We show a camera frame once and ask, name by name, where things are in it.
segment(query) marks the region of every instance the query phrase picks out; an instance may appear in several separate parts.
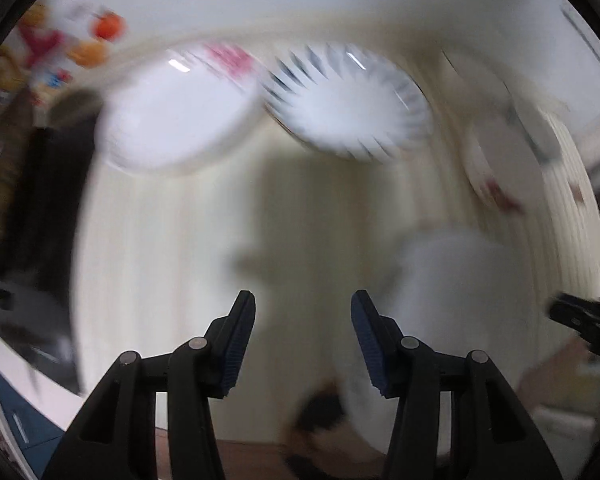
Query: white plate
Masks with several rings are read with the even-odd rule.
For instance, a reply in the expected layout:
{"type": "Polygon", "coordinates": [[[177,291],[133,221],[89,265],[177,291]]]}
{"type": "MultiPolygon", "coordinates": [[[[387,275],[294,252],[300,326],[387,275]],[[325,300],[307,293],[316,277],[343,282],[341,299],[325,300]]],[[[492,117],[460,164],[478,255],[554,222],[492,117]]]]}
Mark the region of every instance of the white plate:
{"type": "Polygon", "coordinates": [[[307,45],[263,82],[271,113],[316,148],[387,159],[431,131],[420,88],[384,57],[350,44],[307,45]]]}
{"type": "Polygon", "coordinates": [[[547,117],[533,103],[520,97],[513,98],[513,108],[529,136],[531,149],[538,161],[544,164],[560,160],[560,141],[547,117]]]}
{"type": "Polygon", "coordinates": [[[262,110],[258,66],[239,46],[168,50],[107,100],[96,140],[125,171],[181,168],[224,146],[262,110]]]}

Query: blue cabinet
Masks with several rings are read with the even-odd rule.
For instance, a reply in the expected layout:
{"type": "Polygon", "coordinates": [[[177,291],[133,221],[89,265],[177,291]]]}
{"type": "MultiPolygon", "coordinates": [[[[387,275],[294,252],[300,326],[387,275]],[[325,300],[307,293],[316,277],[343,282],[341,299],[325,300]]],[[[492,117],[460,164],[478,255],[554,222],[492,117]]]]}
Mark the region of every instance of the blue cabinet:
{"type": "Polygon", "coordinates": [[[29,467],[38,478],[40,478],[45,471],[45,467],[49,463],[49,460],[51,460],[51,456],[56,450],[60,439],[61,437],[58,436],[52,440],[47,440],[42,444],[29,447],[29,449],[22,452],[24,458],[29,463],[29,467]]]}
{"type": "Polygon", "coordinates": [[[30,468],[42,476],[64,431],[31,406],[1,374],[0,405],[30,468]]]}

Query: wooden floor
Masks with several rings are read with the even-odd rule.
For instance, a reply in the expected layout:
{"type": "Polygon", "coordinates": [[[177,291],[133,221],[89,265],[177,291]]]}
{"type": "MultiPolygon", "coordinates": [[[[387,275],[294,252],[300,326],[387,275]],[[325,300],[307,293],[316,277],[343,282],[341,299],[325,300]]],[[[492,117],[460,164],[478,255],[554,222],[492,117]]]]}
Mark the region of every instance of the wooden floor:
{"type": "MultiPolygon", "coordinates": [[[[227,480],[294,480],[282,459],[282,446],[218,441],[227,480]]],[[[158,478],[171,480],[167,432],[156,430],[158,478]]]]}

